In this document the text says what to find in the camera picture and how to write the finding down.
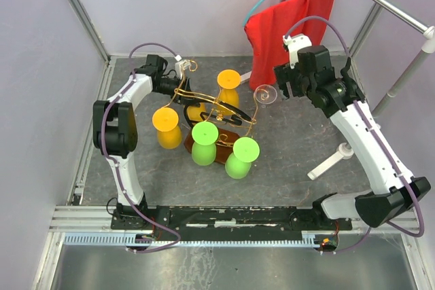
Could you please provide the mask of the green plastic goblet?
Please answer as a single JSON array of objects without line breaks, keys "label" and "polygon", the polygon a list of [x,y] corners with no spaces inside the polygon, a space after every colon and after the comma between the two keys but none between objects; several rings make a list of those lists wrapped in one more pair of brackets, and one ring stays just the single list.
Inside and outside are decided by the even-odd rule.
[{"label": "green plastic goblet", "polygon": [[211,122],[199,122],[192,129],[194,140],[191,156],[199,166],[208,166],[215,161],[219,137],[218,128]]},{"label": "green plastic goblet", "polygon": [[227,175],[233,179],[245,178],[251,164],[260,155],[259,144],[251,137],[241,137],[234,142],[232,153],[225,163]]}]

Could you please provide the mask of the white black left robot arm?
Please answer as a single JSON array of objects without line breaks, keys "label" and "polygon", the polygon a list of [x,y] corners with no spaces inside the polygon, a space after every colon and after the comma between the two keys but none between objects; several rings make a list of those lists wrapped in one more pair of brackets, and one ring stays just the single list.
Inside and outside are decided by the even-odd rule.
[{"label": "white black left robot arm", "polygon": [[138,143],[135,109],[153,92],[173,97],[177,88],[188,85],[185,70],[191,67],[189,60],[175,57],[173,77],[165,73],[167,66],[165,58],[147,56],[143,66],[131,69],[119,91],[107,100],[94,102],[92,107],[93,143],[109,163],[118,193],[111,214],[113,230],[139,230],[150,221],[134,161]]}]

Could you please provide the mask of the orange plastic goblet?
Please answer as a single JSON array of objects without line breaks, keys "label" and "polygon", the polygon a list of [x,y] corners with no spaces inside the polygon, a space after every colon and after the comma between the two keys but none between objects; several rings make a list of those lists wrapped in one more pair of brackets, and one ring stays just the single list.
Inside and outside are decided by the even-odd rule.
[{"label": "orange plastic goblet", "polygon": [[221,88],[218,98],[233,107],[239,108],[237,87],[241,83],[240,74],[233,69],[225,69],[217,76],[217,84]]},{"label": "orange plastic goblet", "polygon": [[157,130],[159,145],[164,149],[175,149],[181,144],[182,133],[179,116],[170,107],[161,107],[152,116],[152,124]]},{"label": "orange plastic goblet", "polygon": [[190,121],[201,122],[203,118],[201,117],[202,112],[206,112],[204,103],[197,103],[194,105],[190,105],[187,108],[187,115]]}]

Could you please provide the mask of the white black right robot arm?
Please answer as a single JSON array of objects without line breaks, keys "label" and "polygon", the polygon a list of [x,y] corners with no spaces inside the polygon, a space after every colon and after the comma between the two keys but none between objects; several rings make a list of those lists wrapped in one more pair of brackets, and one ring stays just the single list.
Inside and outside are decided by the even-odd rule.
[{"label": "white black right robot arm", "polygon": [[298,46],[288,52],[289,63],[274,68],[280,90],[286,97],[305,96],[322,110],[346,138],[370,183],[366,192],[321,198],[321,206],[311,212],[312,224],[324,230],[336,219],[360,218],[377,228],[417,209],[431,189],[430,182],[415,177],[382,135],[363,92],[349,76],[351,59],[336,77],[326,47]]}]

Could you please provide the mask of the gold wire wine glass rack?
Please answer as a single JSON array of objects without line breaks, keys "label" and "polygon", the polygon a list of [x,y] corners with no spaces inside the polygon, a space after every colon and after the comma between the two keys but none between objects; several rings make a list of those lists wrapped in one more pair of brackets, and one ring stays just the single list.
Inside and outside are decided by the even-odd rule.
[{"label": "gold wire wine glass rack", "polygon": [[213,97],[208,94],[193,92],[191,90],[184,91],[176,88],[173,99],[184,104],[184,116],[190,127],[190,134],[186,137],[184,145],[190,154],[194,143],[192,129],[199,122],[190,121],[186,111],[190,105],[197,103],[205,104],[206,112],[201,113],[201,117],[203,118],[202,122],[213,123],[219,131],[219,137],[215,142],[217,153],[213,163],[225,164],[232,153],[234,142],[241,137],[249,137],[252,126],[256,123],[256,119],[255,116],[250,117],[239,108],[221,101],[218,98],[220,91],[216,97]]}]

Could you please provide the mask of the clear wine glass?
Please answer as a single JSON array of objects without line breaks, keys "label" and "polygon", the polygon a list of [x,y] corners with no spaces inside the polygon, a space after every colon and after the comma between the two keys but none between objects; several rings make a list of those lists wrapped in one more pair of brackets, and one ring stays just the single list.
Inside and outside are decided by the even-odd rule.
[{"label": "clear wine glass", "polygon": [[257,105],[265,108],[277,100],[277,91],[271,85],[262,84],[255,89],[254,100]]}]

